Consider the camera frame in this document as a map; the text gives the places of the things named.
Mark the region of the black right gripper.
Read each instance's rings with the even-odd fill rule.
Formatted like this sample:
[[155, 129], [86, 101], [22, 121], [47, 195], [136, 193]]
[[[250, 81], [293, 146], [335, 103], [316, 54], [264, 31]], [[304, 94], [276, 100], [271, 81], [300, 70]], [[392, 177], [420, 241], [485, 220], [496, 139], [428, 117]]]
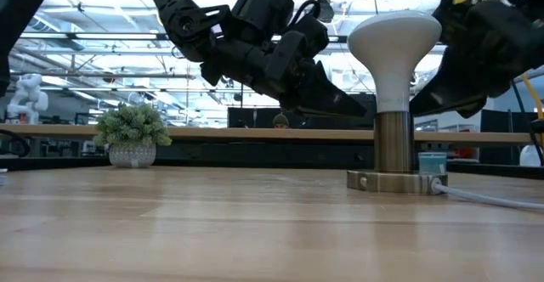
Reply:
[[455, 111], [467, 119], [516, 76], [543, 65], [543, 0], [441, 0], [433, 17], [446, 50], [410, 101], [413, 116]]

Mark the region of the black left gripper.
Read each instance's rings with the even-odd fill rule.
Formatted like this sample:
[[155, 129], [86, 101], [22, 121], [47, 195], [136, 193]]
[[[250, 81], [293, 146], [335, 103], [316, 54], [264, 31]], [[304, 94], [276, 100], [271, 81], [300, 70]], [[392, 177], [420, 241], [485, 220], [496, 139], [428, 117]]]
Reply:
[[322, 0], [237, 0], [221, 23], [201, 75], [213, 86], [225, 76], [280, 100], [303, 116], [362, 118], [366, 108], [311, 59], [328, 44], [318, 21]]

